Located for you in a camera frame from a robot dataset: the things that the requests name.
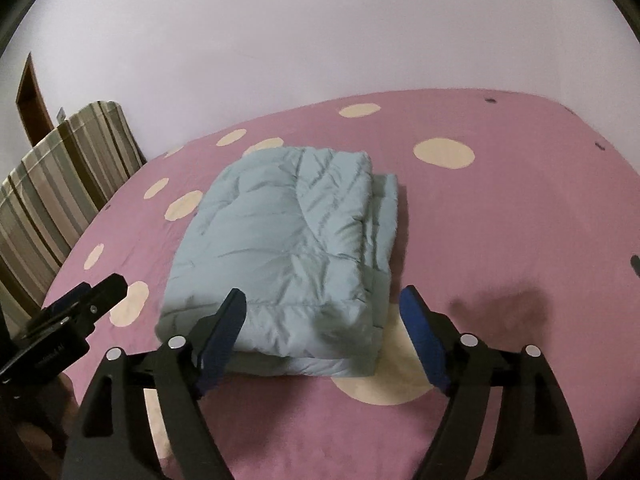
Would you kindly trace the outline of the striped headboard cushion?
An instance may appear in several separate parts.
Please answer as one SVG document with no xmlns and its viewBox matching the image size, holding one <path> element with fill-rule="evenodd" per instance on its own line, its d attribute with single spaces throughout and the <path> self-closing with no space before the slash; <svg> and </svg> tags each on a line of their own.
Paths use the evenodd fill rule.
<svg viewBox="0 0 640 480">
<path fill-rule="evenodd" d="M 1 309 L 12 335 L 40 311 L 81 235 L 144 163 L 122 107 L 96 101 L 1 182 Z"/>
</svg>

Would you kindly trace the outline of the brown wooden door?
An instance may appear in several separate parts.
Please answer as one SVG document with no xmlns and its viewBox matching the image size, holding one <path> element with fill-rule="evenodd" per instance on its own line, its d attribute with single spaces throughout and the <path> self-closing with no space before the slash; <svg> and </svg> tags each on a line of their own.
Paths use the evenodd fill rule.
<svg viewBox="0 0 640 480">
<path fill-rule="evenodd" d="M 15 105 L 31 146 L 37 145 L 54 129 L 39 88 L 31 53 L 27 55 L 23 67 Z"/>
</svg>

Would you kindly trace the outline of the light blue puffer jacket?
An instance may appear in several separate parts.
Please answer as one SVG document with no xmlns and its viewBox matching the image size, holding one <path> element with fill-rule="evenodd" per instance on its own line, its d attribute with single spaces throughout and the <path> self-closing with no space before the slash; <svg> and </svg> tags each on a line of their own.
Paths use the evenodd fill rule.
<svg viewBox="0 0 640 480">
<path fill-rule="evenodd" d="M 270 148 L 216 177 L 175 252 L 159 340 L 190 332 L 231 289 L 246 318 L 230 368 L 367 377 L 382 348 L 398 181 L 370 156 Z"/>
</svg>

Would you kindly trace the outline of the pink dotted bed sheet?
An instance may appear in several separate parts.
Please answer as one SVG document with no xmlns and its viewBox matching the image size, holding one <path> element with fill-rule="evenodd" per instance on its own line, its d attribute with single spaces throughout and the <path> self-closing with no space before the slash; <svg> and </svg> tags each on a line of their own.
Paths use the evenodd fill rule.
<svg viewBox="0 0 640 480">
<path fill-rule="evenodd" d="M 104 352 L 157 346 L 154 327 L 188 220 L 167 208 L 267 146 L 366 152 L 399 181 L 394 287 L 488 346 L 536 344 L 562 387 L 590 478 L 639 418 L 639 178 L 608 141 L 538 96 L 416 90 L 299 107 L 178 141 L 139 170 L 78 240 L 58 299 L 118 272 L 146 292 L 101 320 L 70 368 L 84 393 Z M 408 479 L 447 400 L 427 385 L 399 322 L 382 378 L 230 375 L 203 400 L 239 479 Z"/>
</svg>

